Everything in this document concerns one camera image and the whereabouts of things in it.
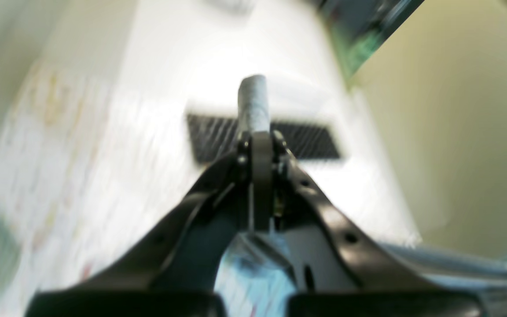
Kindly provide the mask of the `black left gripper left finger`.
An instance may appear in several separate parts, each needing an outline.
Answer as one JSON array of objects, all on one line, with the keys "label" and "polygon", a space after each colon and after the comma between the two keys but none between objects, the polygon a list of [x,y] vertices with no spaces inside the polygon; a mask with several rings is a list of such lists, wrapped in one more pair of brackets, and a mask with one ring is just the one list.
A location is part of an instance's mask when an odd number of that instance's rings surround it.
[{"label": "black left gripper left finger", "polygon": [[27,317],[227,317],[214,286],[229,245],[262,229],[262,132],[241,132],[183,200],[119,260],[37,294]]}]

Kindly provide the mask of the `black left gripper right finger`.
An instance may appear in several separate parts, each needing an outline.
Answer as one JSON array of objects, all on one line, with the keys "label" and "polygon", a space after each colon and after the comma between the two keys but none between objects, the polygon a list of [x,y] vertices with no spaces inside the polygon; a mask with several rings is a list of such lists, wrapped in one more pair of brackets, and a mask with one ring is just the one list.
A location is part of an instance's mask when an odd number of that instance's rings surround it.
[{"label": "black left gripper right finger", "polygon": [[286,240],[298,293],[287,317],[482,317],[475,295],[435,285],[340,212],[277,134],[262,133],[262,229]]}]

